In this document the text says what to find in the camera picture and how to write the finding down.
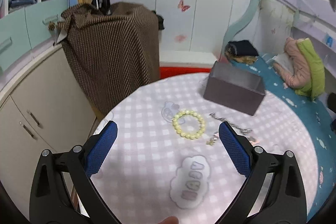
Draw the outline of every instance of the brown striped blanket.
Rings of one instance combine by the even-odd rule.
[[[107,16],[78,4],[58,22],[68,34],[62,46],[73,74],[104,115],[160,78],[157,16],[138,4],[115,3],[110,10]]]

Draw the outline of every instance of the silver bolt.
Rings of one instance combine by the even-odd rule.
[[[49,155],[49,150],[48,149],[42,151],[42,156],[46,157],[48,155]]]
[[[72,151],[75,152],[75,153],[78,153],[78,152],[80,152],[81,150],[82,150],[82,147],[81,147],[80,145],[76,145],[76,146],[72,149]]]
[[[260,146],[256,146],[256,147],[254,148],[254,151],[256,151],[258,154],[261,154],[261,153],[264,152],[264,150],[263,150]]]
[[[290,158],[294,157],[294,153],[292,151],[287,151],[286,155]]]

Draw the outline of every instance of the round table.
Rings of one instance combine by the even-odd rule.
[[[202,97],[207,77],[207,73],[181,75],[143,86],[112,109],[96,129],[98,134],[109,120],[118,126],[117,139],[91,180],[122,224],[154,224],[170,215],[181,224],[212,224],[219,219],[245,177],[236,171],[220,140],[213,146],[206,144],[220,125],[209,116],[212,112],[251,128],[250,135],[267,152],[295,153],[310,211],[318,164],[310,135],[298,116],[270,92],[253,117],[207,101]],[[181,109],[202,115],[206,131],[201,138],[190,140],[175,132],[171,119]],[[179,121],[185,131],[198,129],[192,117]],[[195,170],[202,175],[190,175]],[[271,177],[266,177],[250,214],[259,211]],[[196,187],[198,195],[190,196],[188,187]]]

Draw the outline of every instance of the yellow beaded bracelet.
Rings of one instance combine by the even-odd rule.
[[[195,117],[199,121],[199,130],[195,134],[183,132],[181,126],[179,125],[179,118],[184,115],[191,115]],[[181,137],[185,137],[187,139],[198,139],[205,131],[205,121],[200,114],[193,110],[181,110],[173,117],[173,127],[176,130],[176,133],[179,134]]]

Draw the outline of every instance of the drawer handle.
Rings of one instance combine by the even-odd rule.
[[[13,44],[13,41],[12,41],[11,37],[9,37],[6,40],[4,40],[3,42],[1,42],[0,43],[0,54],[12,44]]]
[[[33,139],[35,138],[33,133],[30,132],[30,130],[23,124],[23,122],[20,122],[20,126],[22,126]]]
[[[33,118],[33,120],[36,122],[37,126],[40,127],[40,122],[36,119],[33,113],[31,113],[29,110],[27,110],[27,113]]]
[[[51,17],[48,17],[42,20],[44,25],[48,25],[49,22],[52,22],[52,21],[58,21],[58,15],[54,15],[54,16],[51,16]]]

